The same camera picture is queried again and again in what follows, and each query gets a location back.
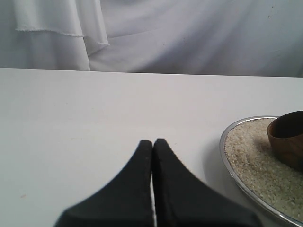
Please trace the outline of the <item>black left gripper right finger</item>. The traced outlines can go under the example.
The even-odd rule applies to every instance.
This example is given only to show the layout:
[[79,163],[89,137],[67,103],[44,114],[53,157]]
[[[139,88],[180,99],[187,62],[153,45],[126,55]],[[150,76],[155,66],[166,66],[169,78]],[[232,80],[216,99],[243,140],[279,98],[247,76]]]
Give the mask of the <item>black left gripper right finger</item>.
[[159,227],[260,227],[257,215],[194,176],[165,139],[152,151],[152,181]]

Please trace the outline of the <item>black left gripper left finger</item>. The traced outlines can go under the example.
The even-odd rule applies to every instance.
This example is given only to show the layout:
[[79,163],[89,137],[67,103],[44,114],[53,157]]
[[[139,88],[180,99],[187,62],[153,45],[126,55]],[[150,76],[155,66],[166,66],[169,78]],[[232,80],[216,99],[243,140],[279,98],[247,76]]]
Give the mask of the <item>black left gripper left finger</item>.
[[57,227],[152,227],[152,148],[141,140],[124,168],[101,190],[67,208]]

